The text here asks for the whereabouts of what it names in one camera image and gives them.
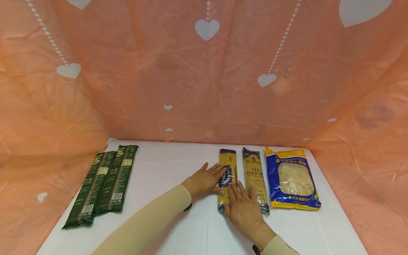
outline dotted line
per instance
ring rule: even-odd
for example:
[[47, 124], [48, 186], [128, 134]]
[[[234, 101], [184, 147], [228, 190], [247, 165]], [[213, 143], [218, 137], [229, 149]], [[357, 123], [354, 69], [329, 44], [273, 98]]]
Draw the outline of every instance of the dotted line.
[[54, 47], [54, 50], [57, 52], [58, 56], [65, 63], [65, 65], [68, 66], [67, 61], [65, 60], [64, 56], [61, 54], [60, 49], [57, 47], [57, 44], [55, 43], [54, 39], [50, 35], [50, 32], [48, 32], [48, 29], [45, 27], [45, 24], [42, 22], [42, 18], [40, 18], [40, 15], [37, 13], [37, 10], [34, 8], [34, 5], [31, 3], [31, 0], [26, 0], [26, 2], [28, 6], [31, 8], [31, 11], [34, 13], [34, 16], [37, 18], [37, 21], [40, 23], [40, 26], [42, 26], [42, 29], [45, 35], [47, 36], [47, 38], [50, 40], [50, 43]]
[[295, 10], [293, 11], [292, 18], [290, 19], [290, 22], [289, 22], [289, 24], [288, 24], [288, 27], [286, 28], [286, 31], [285, 31], [285, 33], [284, 33], [284, 36], [282, 37], [281, 44], [279, 44], [279, 48], [278, 48], [278, 50], [276, 51], [275, 58], [274, 58], [273, 61], [272, 61], [271, 67], [269, 68], [269, 72], [268, 72], [267, 75], [269, 75], [269, 74], [271, 73], [272, 68], [273, 68], [273, 66], [275, 65], [275, 62], [276, 62], [276, 60], [277, 60], [277, 58], [278, 58], [278, 56], [279, 56], [279, 53], [281, 52], [281, 49], [282, 49], [283, 43], [285, 42], [286, 36], [287, 36], [288, 33], [289, 33], [290, 27], [292, 26], [292, 23], [293, 23], [293, 21], [295, 20], [296, 13], [297, 13], [297, 11], [299, 10], [300, 2], [301, 2], [302, 0], [298, 0], [298, 1], [299, 1], [299, 2], [297, 3]]
[[207, 1], [207, 17], [205, 19], [210, 20], [210, 1]]

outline spaghetti package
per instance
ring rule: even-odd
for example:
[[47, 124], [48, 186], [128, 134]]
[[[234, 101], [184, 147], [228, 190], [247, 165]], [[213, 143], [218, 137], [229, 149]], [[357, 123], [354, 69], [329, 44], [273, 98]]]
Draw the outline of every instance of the spaghetti package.
[[246, 190], [248, 191], [251, 184], [254, 184], [255, 194], [261, 212], [269, 215], [269, 202], [266, 194], [259, 151], [250, 151], [244, 147], [242, 148], [242, 159], [244, 161]]
[[303, 149], [274, 152], [266, 147], [272, 207], [319, 210], [321, 203]]
[[98, 153], [95, 156], [62, 229], [92, 225], [95, 209], [101, 197], [108, 170], [112, 166], [115, 156], [116, 151]]
[[112, 167], [107, 174], [95, 216], [108, 212], [122, 212], [127, 186], [136, 155], [137, 145], [119, 145]]
[[224, 203], [229, 202], [227, 187], [237, 182], [237, 152], [233, 150], [220, 150], [220, 164], [227, 169], [218, 182], [218, 186], [224, 190], [224, 195], [218, 194], [218, 212], [225, 216]]

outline beige sleeve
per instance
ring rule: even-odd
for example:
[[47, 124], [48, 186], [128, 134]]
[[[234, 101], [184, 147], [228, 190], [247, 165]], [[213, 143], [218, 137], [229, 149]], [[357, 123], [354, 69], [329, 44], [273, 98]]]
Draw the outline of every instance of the beige sleeve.
[[282, 239], [282, 237], [276, 235], [268, 243], [265, 249], [261, 252], [262, 255], [299, 255], [292, 247]]
[[92, 255], [139, 255], [191, 203], [182, 185], [148, 203], [113, 232]]

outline hand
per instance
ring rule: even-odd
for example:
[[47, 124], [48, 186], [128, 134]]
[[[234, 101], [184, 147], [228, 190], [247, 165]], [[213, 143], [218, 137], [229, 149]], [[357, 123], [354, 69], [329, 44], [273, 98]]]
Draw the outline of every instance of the hand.
[[251, 185], [248, 195], [242, 183], [237, 181], [237, 185], [232, 183], [228, 186], [228, 195], [230, 204], [224, 204], [225, 214], [244, 236], [263, 251], [276, 234], [262, 217], [254, 185]]
[[207, 167], [208, 162], [181, 183], [190, 192], [191, 197], [195, 197], [198, 194], [207, 194], [210, 191], [221, 195], [224, 194], [224, 191], [220, 187], [216, 187], [216, 185], [225, 173], [226, 168], [219, 163], [216, 163], [208, 170]]

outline woman's left hand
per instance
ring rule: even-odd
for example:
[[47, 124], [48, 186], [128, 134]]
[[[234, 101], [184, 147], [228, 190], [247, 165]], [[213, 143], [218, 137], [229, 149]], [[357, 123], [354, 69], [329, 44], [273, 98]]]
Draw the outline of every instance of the woman's left hand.
[[188, 177], [181, 185], [183, 185], [189, 192], [191, 197], [199, 194], [207, 194], [212, 191], [217, 194], [224, 194], [220, 187], [216, 187], [218, 180], [225, 173], [226, 168], [216, 163], [210, 169], [207, 169], [208, 162], [205, 163], [200, 170]]

